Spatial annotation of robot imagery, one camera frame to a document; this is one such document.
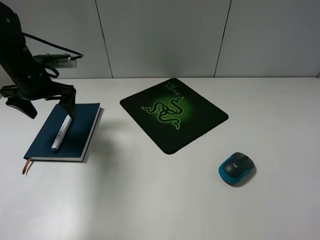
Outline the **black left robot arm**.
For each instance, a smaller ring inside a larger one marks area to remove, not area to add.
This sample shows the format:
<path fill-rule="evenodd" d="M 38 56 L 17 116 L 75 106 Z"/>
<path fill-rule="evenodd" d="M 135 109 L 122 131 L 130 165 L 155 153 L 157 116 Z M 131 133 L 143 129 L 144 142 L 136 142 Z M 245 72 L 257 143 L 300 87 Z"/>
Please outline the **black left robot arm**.
<path fill-rule="evenodd" d="M 26 38 L 65 51 L 62 55 L 33 56 L 26 45 Z M 46 64 L 46 60 L 67 59 L 75 61 L 83 54 L 53 44 L 22 31 L 18 15 L 4 3 L 0 4 L 0 65 L 13 81 L 12 85 L 3 86 L 0 94 L 6 98 L 6 105 L 14 108 L 31 119 L 38 112 L 32 102 L 44 99 L 58 100 L 67 114 L 76 116 L 76 89 L 73 85 L 55 82 L 52 79 L 60 74 L 55 67 Z"/>

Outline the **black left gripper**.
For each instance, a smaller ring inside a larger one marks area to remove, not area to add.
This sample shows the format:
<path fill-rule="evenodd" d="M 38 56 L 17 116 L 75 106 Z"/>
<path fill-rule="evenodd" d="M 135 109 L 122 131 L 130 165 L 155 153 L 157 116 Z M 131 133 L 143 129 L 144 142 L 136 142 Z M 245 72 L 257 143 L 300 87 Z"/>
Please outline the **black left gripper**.
<path fill-rule="evenodd" d="M 0 94 L 8 98 L 5 103 L 8 107 L 14 108 L 34 119 L 38 112 L 31 101 L 60 99 L 58 105 L 66 110 L 70 117 L 76 116 L 77 91 L 73 85 L 52 81 L 44 69 L 37 69 L 32 73 L 11 71 L 9 76 L 13 84 L 3 86 L 0 89 Z"/>

